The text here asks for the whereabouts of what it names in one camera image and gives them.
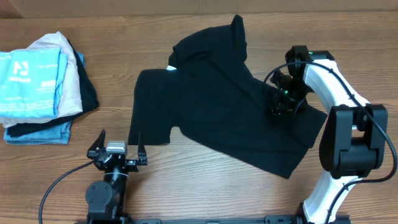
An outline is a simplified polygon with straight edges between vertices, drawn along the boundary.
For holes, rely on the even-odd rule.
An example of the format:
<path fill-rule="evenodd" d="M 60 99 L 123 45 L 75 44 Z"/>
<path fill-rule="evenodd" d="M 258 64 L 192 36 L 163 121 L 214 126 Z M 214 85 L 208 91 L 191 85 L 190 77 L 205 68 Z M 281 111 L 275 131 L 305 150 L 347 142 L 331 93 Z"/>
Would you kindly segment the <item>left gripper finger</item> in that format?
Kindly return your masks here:
<path fill-rule="evenodd" d="M 106 130 L 103 129 L 94 143 L 89 147 L 88 151 L 96 151 L 104 147 L 104 140 L 106 136 Z"/>
<path fill-rule="evenodd" d="M 146 150 L 144 147 L 144 142 L 141 132 L 139 132 L 137 155 L 139 159 L 146 159 Z"/>

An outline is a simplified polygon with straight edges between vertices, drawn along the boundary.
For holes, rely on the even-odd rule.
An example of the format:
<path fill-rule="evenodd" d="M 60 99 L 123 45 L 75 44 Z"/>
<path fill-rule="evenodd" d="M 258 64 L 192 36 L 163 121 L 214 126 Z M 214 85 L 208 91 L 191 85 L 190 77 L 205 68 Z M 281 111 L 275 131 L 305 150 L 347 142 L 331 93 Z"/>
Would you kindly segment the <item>black t-shirt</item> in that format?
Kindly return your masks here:
<path fill-rule="evenodd" d="M 244 22 L 198 31 L 174 46 L 168 69 L 143 70 L 134 89 L 128 144 L 162 145 L 178 127 L 188 138 L 289 178 L 313 147 L 326 114 L 313 107 L 290 124 L 271 116 L 275 88 L 247 68 Z"/>

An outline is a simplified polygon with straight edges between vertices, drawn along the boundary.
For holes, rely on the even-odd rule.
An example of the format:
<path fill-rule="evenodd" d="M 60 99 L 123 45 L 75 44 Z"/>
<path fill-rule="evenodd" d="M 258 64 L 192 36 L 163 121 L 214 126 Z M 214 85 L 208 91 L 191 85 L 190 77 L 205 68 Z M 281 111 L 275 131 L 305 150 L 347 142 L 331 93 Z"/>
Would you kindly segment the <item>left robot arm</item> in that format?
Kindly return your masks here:
<path fill-rule="evenodd" d="M 95 167 L 104 172 L 103 180 L 93 182 L 86 190 L 88 204 L 87 224 L 125 224 L 132 218 L 124 211 L 127 181 L 130 172 L 138 172 L 139 166 L 147 165 L 147 154 L 143 143 L 138 143 L 137 159 L 127 158 L 125 141 L 105 141 L 106 131 L 102 130 L 90 146 L 87 158 Z"/>

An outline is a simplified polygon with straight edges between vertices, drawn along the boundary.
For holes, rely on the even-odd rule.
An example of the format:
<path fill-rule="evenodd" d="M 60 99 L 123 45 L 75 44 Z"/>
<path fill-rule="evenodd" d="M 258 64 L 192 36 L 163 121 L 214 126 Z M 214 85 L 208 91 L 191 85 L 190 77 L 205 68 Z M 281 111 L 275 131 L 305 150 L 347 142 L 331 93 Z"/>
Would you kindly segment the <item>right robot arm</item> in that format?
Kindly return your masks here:
<path fill-rule="evenodd" d="M 369 173 L 380 168 L 384 148 L 392 152 L 393 168 L 376 182 L 389 180 L 397 170 L 397 153 L 386 134 L 388 112 L 383 105 L 371 104 L 360 96 L 338 70 L 327 50 L 310 51 L 293 46 L 285 55 L 284 75 L 273 69 L 266 80 L 277 91 L 269 100 L 269 116 L 292 128 L 299 114 L 308 108 L 306 96 L 314 92 L 328 113 L 319 145 L 322 174 L 295 215 L 268 215 L 265 223 L 350 223 L 337 210 L 356 184 L 369 183 Z"/>

